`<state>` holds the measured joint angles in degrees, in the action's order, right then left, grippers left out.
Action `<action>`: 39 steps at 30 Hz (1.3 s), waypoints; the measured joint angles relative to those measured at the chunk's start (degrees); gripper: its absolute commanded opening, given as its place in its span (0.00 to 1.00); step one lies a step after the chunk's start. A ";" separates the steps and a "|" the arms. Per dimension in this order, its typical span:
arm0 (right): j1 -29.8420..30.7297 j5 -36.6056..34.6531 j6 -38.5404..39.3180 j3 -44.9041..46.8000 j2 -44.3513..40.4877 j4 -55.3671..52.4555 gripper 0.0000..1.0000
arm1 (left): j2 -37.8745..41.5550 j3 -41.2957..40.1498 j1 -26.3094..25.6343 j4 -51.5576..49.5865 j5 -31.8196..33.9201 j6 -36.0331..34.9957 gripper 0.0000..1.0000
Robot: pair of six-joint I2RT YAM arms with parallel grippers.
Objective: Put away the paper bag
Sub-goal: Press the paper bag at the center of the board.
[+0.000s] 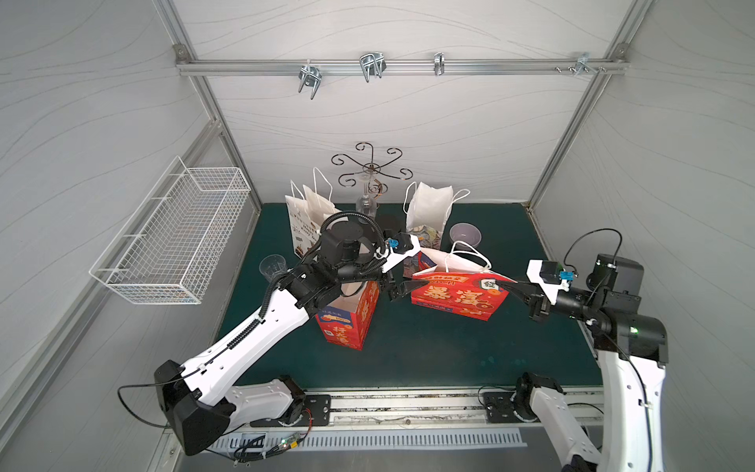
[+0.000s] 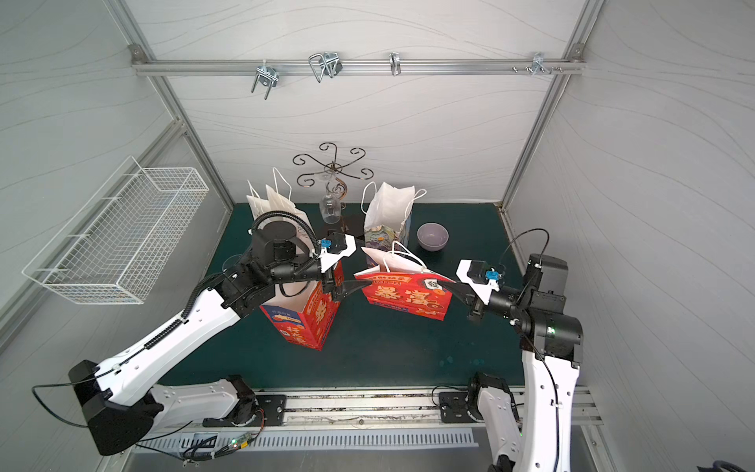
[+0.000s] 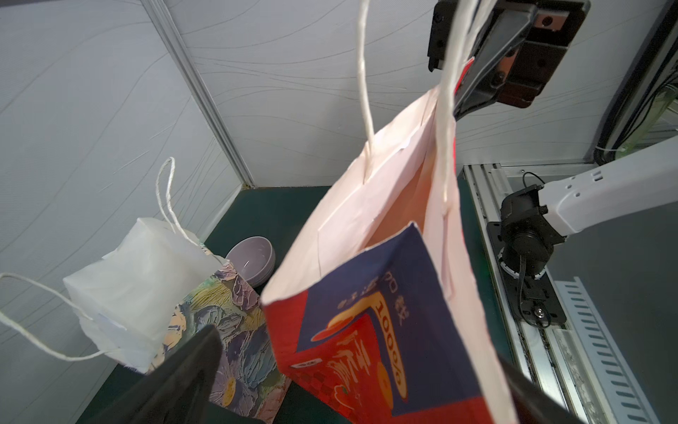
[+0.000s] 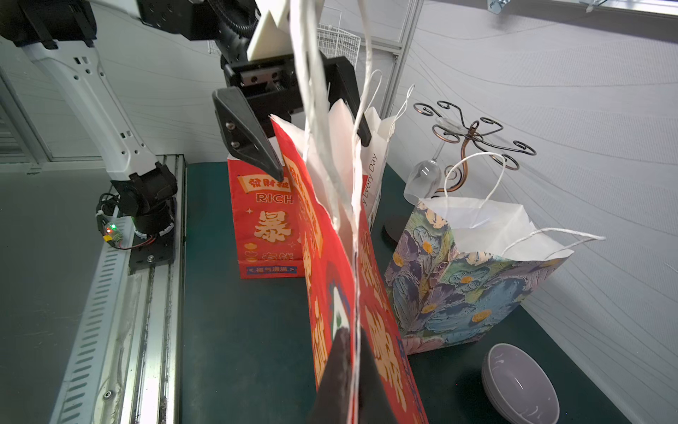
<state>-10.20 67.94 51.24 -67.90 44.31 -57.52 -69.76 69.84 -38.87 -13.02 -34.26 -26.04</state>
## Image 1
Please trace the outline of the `red RICH paper bag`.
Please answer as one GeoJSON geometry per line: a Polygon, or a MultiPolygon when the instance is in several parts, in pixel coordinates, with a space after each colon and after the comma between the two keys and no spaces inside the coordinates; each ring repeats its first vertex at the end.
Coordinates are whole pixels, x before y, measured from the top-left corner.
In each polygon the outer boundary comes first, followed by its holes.
{"type": "Polygon", "coordinates": [[[423,285],[411,292],[414,305],[480,321],[489,320],[508,296],[499,283],[513,282],[493,271],[487,257],[462,241],[449,252],[423,248],[418,264],[412,280],[423,285]]]}

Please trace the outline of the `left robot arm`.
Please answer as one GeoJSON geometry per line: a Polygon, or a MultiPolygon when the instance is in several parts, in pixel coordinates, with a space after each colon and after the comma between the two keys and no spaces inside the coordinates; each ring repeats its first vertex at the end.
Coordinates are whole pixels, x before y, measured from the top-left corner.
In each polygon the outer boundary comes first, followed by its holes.
{"type": "Polygon", "coordinates": [[[153,377],[160,411],[183,452],[196,455],[225,433],[259,420],[296,423],[306,395],[287,377],[236,387],[277,342],[342,295],[348,283],[375,282],[391,298],[412,290],[391,271],[417,255],[417,236],[381,227],[359,212],[338,212],[300,262],[277,275],[261,307],[216,344],[179,364],[168,360],[153,377]]]}

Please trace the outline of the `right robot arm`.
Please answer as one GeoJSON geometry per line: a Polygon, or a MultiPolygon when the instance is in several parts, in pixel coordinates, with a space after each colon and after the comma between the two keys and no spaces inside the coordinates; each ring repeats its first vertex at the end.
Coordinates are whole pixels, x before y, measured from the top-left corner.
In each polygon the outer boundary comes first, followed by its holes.
{"type": "Polygon", "coordinates": [[[545,429],[564,471],[661,471],[661,399],[668,333],[639,312],[644,269],[618,255],[597,255],[583,289],[556,261],[530,261],[525,281],[501,281],[499,289],[527,305],[532,320],[560,315],[590,332],[604,388],[603,442],[594,446],[554,379],[525,373],[510,403],[523,422],[545,429]]]}

